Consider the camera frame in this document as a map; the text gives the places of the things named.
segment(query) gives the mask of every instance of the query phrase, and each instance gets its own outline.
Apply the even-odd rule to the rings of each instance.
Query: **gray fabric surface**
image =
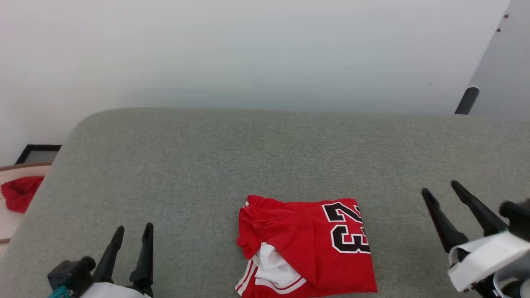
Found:
[[[128,285],[155,226],[155,297],[237,297],[235,244],[248,194],[358,199],[379,294],[457,294],[420,195],[428,187],[470,238],[479,224],[449,181],[492,210],[530,196],[530,124],[473,116],[123,109],[81,122],[0,259],[0,296],[46,297],[64,259],[99,260],[126,229],[114,280]]]

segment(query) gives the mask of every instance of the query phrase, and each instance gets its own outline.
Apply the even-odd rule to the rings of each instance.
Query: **white trim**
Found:
[[[245,278],[245,277],[246,278],[245,278],[243,284],[241,285],[241,287],[239,288],[239,290],[236,287],[236,290],[237,290],[237,293],[239,294],[239,296],[243,296],[243,292],[245,292],[246,287],[249,285],[249,281],[252,279],[252,276],[255,274],[255,271],[257,269],[257,266],[256,266],[256,264],[253,261],[249,261],[249,262],[252,262],[252,266],[250,267],[250,271],[249,271],[248,275],[245,273],[245,276],[243,278]]]
[[[245,269],[245,274],[243,275],[243,277],[241,277],[241,279],[239,280],[239,282],[237,283],[237,285],[235,285],[235,289],[237,290],[237,288],[239,288],[239,286],[246,280],[246,276],[248,275],[249,273],[249,270],[250,270],[250,266],[252,265],[252,260],[249,260],[248,263],[246,263],[246,269]]]
[[[294,283],[293,285],[290,285],[286,288],[277,288],[276,286],[274,286],[274,284],[270,281],[267,281],[265,279],[261,279],[261,278],[256,278],[256,281],[255,281],[255,284],[256,286],[266,286],[266,287],[269,287],[271,288],[273,291],[275,291],[276,293],[278,294],[288,294],[288,293],[291,293],[293,292],[294,290],[298,289],[299,287],[301,287],[303,284],[305,284],[307,280],[305,278],[301,278],[299,281],[297,281],[296,283]]]

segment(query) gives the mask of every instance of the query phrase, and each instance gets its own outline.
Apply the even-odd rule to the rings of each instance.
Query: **folded jersey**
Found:
[[[249,260],[236,285],[243,298],[377,292],[355,199],[284,203],[250,195],[239,232]]]

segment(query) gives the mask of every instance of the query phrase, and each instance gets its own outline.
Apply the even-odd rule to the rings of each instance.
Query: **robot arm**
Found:
[[[522,204],[505,202],[502,221],[457,181],[451,186],[484,229],[484,238],[469,241],[441,211],[428,189],[423,199],[445,252],[448,274],[459,292],[477,291],[483,298],[530,298],[530,199]]]
[[[116,255],[121,248],[125,229],[116,229],[112,240],[96,267],[94,259],[63,261],[48,274],[54,291],[49,298],[152,298],[153,290],[153,224],[147,223],[142,236],[142,251],[136,269],[131,273],[131,286],[115,285],[112,280]]]

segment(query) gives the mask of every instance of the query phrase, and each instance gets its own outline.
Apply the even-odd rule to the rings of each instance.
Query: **black frame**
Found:
[[[28,156],[30,156],[31,151],[59,151],[61,149],[62,145],[31,145],[29,144],[24,148],[24,151],[22,151],[22,154],[20,154],[19,159],[15,162],[15,164],[21,164],[26,162],[26,159],[28,159]]]

